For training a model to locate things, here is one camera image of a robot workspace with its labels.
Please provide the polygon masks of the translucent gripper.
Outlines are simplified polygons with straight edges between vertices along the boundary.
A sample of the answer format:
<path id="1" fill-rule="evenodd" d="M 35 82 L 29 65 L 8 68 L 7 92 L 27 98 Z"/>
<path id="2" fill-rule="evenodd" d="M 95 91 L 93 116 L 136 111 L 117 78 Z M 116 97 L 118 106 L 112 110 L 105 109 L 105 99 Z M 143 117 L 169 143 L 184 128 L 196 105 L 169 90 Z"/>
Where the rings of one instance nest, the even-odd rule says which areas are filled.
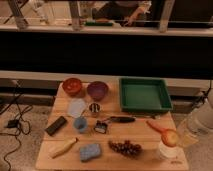
<path id="1" fill-rule="evenodd" d="M 199 141 L 197 135 L 191 131 L 193 124 L 193 116 L 188 115 L 177 126 L 177 133 L 179 136 L 178 146 L 181 148 L 187 148 Z"/>

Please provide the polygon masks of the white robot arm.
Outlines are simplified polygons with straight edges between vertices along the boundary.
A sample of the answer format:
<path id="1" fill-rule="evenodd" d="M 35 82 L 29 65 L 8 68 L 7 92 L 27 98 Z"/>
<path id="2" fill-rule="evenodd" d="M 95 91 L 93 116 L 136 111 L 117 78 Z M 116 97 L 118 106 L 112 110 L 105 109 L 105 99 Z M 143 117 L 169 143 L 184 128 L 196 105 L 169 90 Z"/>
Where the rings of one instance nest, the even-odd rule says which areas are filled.
<path id="1" fill-rule="evenodd" d="M 178 145 L 187 148 L 213 134 L 213 88 L 204 99 L 177 126 Z"/>

